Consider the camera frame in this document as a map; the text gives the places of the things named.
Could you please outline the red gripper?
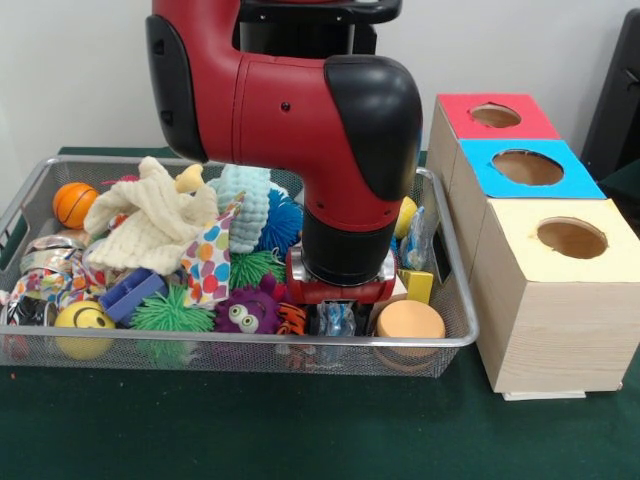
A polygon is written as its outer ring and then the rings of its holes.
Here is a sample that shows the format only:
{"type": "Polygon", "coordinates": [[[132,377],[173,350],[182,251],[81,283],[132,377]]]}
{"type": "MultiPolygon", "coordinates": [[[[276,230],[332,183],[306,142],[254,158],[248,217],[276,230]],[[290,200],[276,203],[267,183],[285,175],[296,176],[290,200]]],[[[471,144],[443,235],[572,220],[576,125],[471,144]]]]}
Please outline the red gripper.
{"type": "Polygon", "coordinates": [[[302,248],[292,247],[286,256],[287,288],[299,304],[317,304],[311,308],[311,334],[325,336],[327,330],[326,303],[357,301],[354,304],[355,335],[366,335],[371,305],[388,300],[396,280],[396,262],[392,250],[381,264],[377,276],[357,286],[340,286],[321,281],[304,266],[302,248]]]}

